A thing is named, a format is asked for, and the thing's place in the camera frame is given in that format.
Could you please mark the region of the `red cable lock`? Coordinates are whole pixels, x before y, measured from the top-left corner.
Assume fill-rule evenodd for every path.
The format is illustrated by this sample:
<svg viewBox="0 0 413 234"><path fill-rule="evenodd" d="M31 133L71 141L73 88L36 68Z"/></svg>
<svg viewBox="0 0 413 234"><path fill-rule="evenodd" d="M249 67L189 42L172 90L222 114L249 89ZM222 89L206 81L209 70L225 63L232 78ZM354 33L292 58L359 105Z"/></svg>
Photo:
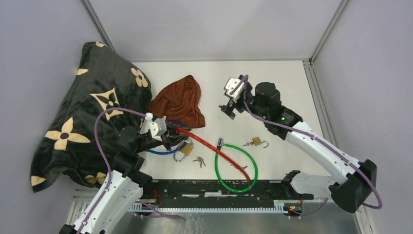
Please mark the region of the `red cable lock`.
<svg viewBox="0 0 413 234"><path fill-rule="evenodd" d="M208 147L210 150L212 150L213 152L217 153L219 156L221 156L222 158L224 158L226 161L228 161L230 164L234 165L235 168L242 173L247 182L248 185L252 185L252 180L250 178L250 176L246 173L245 169L242 169L241 166L236 163L232 158L230 158L229 156L227 156L225 153L223 153L221 150L219 150L217 147L213 146L212 144L210 144L209 142L205 141L204 139L200 138L199 136L193 134L192 132L184 129L184 128L176 128L176 132L178 133L182 133L188 137L193 138L194 140L196 140L197 142L203 144L204 146Z"/></svg>

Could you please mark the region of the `blue cable lock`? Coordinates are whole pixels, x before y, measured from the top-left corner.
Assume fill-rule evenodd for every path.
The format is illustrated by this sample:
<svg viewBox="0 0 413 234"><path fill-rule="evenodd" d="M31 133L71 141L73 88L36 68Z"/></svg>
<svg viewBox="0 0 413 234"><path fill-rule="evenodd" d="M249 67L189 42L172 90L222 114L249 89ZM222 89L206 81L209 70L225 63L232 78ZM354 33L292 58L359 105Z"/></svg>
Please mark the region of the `blue cable lock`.
<svg viewBox="0 0 413 234"><path fill-rule="evenodd" d="M179 128L184 128L184 129L186 129L186 130L191 130L191 129L188 128L185 124L183 124L183 123L181 123L181 122L179 122L179 121L169 121L169 122L177 125ZM184 134L182 134L182 133L180 133L180 134L181 134L181 142L186 142L186 143L190 142L188 136L186 136L186 135L184 135ZM148 149L146 150L146 152L153 153L153 154L156 154L156 155L169 155L169 154L175 153L175 152L177 151L176 148L178 147L178 145L177 145L177 146L174 146L174 147L172 147L172 150L166 150L166 151L164 151L164 152L160 152L160 151L153 150L153 148L156 148L156 147L158 147L158 146L163 146L162 142L161 142L161 141L158 141L158 140L156 140L156 139L151 138L151 139L150 139L150 143L149 143L149 145L147 146Z"/></svg>

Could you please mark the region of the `large brass padlock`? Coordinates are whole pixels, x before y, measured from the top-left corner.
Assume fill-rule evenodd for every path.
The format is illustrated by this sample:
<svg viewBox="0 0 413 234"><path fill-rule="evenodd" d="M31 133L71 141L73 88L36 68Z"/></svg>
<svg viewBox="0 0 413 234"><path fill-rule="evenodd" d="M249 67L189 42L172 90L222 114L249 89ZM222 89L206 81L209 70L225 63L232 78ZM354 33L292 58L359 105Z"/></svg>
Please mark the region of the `large brass padlock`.
<svg viewBox="0 0 413 234"><path fill-rule="evenodd" d="M181 142L178 144L178 147L176 148L176 150L177 151L173 154L174 161L178 163L183 162L193 150L193 144Z"/></svg>

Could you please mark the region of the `small brass padlock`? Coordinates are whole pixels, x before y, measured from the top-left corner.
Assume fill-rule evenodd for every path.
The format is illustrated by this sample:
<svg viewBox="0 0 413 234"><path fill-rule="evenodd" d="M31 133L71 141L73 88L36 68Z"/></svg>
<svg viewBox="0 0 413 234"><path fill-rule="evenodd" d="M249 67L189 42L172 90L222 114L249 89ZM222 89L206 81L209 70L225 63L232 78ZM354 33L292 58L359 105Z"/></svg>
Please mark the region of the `small brass padlock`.
<svg viewBox="0 0 413 234"><path fill-rule="evenodd" d="M263 145L263 148L267 148L269 146L269 142L268 141L262 141L262 140L260 140L259 137L254 137L254 138L252 138L251 141L245 143L243 145L243 147L245 147L245 146L259 146L259 145Z"/></svg>

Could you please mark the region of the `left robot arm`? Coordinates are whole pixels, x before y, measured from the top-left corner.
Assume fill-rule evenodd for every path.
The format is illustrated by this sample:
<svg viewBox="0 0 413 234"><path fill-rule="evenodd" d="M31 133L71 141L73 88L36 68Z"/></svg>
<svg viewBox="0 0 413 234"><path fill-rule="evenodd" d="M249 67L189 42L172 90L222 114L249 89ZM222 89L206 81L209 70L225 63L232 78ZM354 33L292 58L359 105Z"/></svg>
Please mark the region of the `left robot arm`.
<svg viewBox="0 0 413 234"><path fill-rule="evenodd" d="M170 150L187 139L176 132L177 125L158 118L149 121L149 130L139 133L132 126L121 129L118 153L109 175L86 210L72 225L64 225L61 234L110 234L124 214L140 198L152 195L152 177L140 169L145 161L139 153L157 146Z"/></svg>

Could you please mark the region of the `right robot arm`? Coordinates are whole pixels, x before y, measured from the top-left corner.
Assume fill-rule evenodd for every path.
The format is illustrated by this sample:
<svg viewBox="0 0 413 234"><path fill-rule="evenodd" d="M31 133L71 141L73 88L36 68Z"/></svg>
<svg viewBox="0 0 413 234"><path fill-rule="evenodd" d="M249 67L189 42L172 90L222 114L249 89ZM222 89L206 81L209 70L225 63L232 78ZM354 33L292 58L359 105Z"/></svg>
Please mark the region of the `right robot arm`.
<svg viewBox="0 0 413 234"><path fill-rule="evenodd" d="M246 77L230 78L224 91L229 101L220 109L227 116L234 119L234 110L247 111L271 134L301 149L329 173L320 176L291 171L281 186L284 197L309 194L328 198L349 213L360 206L382 208L376 189L376 164L369 159L359 161L317 134L300 115L282 104L274 83L261 82L252 87Z"/></svg>

